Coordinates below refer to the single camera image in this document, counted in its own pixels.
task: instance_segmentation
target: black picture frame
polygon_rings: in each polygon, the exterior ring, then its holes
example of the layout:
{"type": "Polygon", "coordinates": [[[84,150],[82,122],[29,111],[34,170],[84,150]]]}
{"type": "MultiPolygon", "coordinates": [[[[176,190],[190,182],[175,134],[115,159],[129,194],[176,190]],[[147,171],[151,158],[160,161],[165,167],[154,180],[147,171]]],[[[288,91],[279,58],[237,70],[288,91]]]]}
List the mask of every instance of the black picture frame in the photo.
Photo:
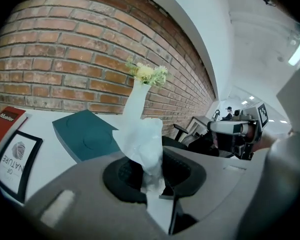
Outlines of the black picture frame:
{"type": "Polygon", "coordinates": [[[35,158],[37,156],[37,153],[39,151],[39,148],[40,148],[43,140],[42,140],[42,138],[35,137],[35,136],[29,135],[27,133],[24,133],[22,131],[16,130],[12,134],[12,136],[9,138],[9,140],[6,142],[6,144],[4,145],[3,149],[0,152],[0,163],[2,161],[2,157],[4,156],[5,152],[7,151],[7,148],[9,146],[9,144],[13,141],[13,139],[15,138],[16,135],[20,135],[20,136],[23,136],[27,139],[33,140],[33,141],[35,141],[35,144],[34,144],[33,149],[31,150],[31,152],[29,154],[29,157],[28,157],[28,159],[27,159],[27,161],[24,165],[24,169],[23,169],[21,179],[20,179],[20,183],[19,183],[19,187],[18,187],[18,192],[15,193],[14,191],[12,191],[1,180],[0,180],[0,187],[6,193],[8,193],[11,197],[13,197],[14,199],[16,199],[17,201],[19,201],[20,203],[23,204],[25,202],[25,198],[26,198],[26,189],[27,189],[29,175],[30,175],[33,163],[35,161],[35,158]]]}

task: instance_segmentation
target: white vase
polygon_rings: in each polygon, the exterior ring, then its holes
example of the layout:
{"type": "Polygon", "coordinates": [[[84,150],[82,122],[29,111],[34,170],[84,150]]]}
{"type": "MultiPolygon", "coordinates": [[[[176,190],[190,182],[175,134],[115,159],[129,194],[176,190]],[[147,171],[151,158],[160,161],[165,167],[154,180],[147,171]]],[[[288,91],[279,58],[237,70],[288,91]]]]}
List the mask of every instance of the white vase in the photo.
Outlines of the white vase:
{"type": "Polygon", "coordinates": [[[132,92],[126,101],[123,109],[123,119],[126,122],[135,121],[141,118],[144,111],[147,93],[151,85],[141,83],[139,80],[134,79],[132,92]]]}

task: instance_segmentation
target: flower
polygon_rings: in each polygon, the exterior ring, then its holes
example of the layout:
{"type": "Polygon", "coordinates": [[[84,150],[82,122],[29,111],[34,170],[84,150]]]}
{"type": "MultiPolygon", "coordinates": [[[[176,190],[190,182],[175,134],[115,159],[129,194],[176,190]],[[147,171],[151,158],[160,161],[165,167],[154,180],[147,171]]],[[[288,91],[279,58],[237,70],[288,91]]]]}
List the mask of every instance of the flower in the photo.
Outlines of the flower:
{"type": "Polygon", "coordinates": [[[154,69],[149,67],[148,65],[143,65],[142,63],[138,62],[136,66],[139,68],[136,75],[141,77],[151,77],[154,73],[154,69]]]}
{"type": "Polygon", "coordinates": [[[135,65],[133,64],[132,58],[128,58],[126,66],[130,69],[129,73],[134,76],[135,79],[150,86],[163,86],[169,75],[167,68],[163,65],[154,69],[148,64],[144,65],[140,62],[135,65]]]}

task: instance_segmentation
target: white tissue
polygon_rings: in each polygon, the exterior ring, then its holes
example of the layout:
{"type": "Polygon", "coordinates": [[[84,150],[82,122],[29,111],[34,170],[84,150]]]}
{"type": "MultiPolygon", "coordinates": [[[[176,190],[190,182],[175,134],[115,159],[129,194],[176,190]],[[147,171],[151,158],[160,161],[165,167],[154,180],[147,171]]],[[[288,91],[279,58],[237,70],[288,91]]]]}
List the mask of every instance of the white tissue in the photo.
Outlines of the white tissue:
{"type": "Polygon", "coordinates": [[[146,193],[161,195],[165,190],[162,173],[163,123],[158,118],[136,119],[112,131],[120,150],[143,168],[142,188],[146,193]]]}

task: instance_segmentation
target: logo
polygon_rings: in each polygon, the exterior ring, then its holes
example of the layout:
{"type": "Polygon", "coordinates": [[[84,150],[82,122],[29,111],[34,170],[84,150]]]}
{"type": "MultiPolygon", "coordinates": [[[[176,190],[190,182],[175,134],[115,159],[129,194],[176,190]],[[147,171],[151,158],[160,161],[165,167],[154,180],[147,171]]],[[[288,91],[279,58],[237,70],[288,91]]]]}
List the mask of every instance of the logo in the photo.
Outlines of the logo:
{"type": "Polygon", "coordinates": [[[3,118],[3,119],[8,120],[10,122],[12,122],[13,120],[15,120],[15,118],[17,116],[18,116],[18,114],[12,113],[12,112],[7,111],[7,110],[2,111],[2,113],[0,114],[0,118],[3,118]]]}
{"type": "Polygon", "coordinates": [[[265,104],[262,104],[260,107],[258,107],[258,111],[261,119],[261,126],[263,128],[265,127],[266,123],[268,123],[268,114],[265,104]]]}
{"type": "Polygon", "coordinates": [[[17,142],[12,147],[12,155],[15,159],[22,160],[25,153],[25,144],[22,141],[17,142]]]}

